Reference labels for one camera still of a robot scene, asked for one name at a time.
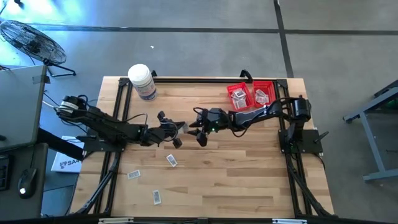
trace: wooden table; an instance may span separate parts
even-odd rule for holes
[[[108,114],[113,112],[119,78],[103,79],[97,107]],[[307,97],[303,79],[287,81],[290,96]],[[195,106],[232,110],[227,99],[227,85],[157,83],[158,97],[154,101],[142,101],[133,90],[128,117],[147,113],[149,126],[158,126],[156,116],[163,110],[167,118],[190,124],[197,117],[192,111]],[[143,123],[144,117],[130,122]],[[306,128],[313,128],[312,120],[306,123]],[[279,120],[274,118],[252,125],[241,138],[234,137],[228,130],[212,133],[206,147],[200,147],[195,136],[188,134],[180,136],[183,141],[180,149],[174,149],[171,142],[162,143],[160,147],[128,145],[119,166],[112,216],[294,217],[278,129]],[[169,154],[176,158],[177,167],[171,167],[166,160]],[[71,212],[78,210],[97,187],[103,157],[103,153],[96,152],[83,161]],[[302,157],[309,189],[323,207],[333,213],[320,160],[310,154]],[[126,174],[137,169],[141,176],[128,180]],[[154,205],[153,190],[160,191],[161,205]],[[107,195],[108,187],[104,191],[103,207]],[[301,191],[297,195],[304,211]]]

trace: plastic jar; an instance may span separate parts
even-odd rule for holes
[[[128,76],[141,99],[153,100],[156,98],[156,86],[146,65],[133,65],[128,71]]]

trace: concrete floor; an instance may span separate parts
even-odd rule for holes
[[[280,0],[280,7],[286,29],[398,29],[395,0]],[[278,28],[272,0],[25,0],[24,10],[10,1],[0,19],[102,27]],[[135,63],[161,76],[235,77],[245,68],[255,77],[287,77],[279,34],[44,32],[65,49],[64,66],[78,73],[52,78],[46,89],[57,101],[78,94],[96,99],[103,76],[126,75]],[[398,222],[398,179],[362,181],[363,174],[377,171],[376,163],[362,124],[341,119],[397,79],[398,36],[289,34],[287,45],[294,77],[305,80],[314,123],[330,132],[323,147],[335,213]],[[0,52],[1,65],[32,65],[6,42],[0,42]],[[40,124],[58,136],[81,134],[46,106]],[[49,153],[42,212],[63,215],[71,187],[51,189],[73,184],[76,175],[51,173],[54,156]]]

